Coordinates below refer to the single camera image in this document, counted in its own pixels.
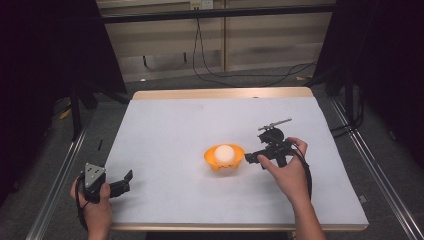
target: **table surface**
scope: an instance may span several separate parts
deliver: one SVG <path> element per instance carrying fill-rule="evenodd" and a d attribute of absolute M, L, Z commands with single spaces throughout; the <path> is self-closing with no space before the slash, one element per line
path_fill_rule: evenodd
<path fill-rule="evenodd" d="M 145 231 L 294 230 L 291 205 L 272 176 L 244 160 L 213 172 L 211 146 L 264 148 L 258 127 L 279 128 L 309 144 L 312 203 L 324 230 L 358 231 L 368 221 L 325 118 L 308 88 L 137 92 L 106 162 L 114 182 L 133 169 L 131 191 L 112 199 L 113 229 Z"/>

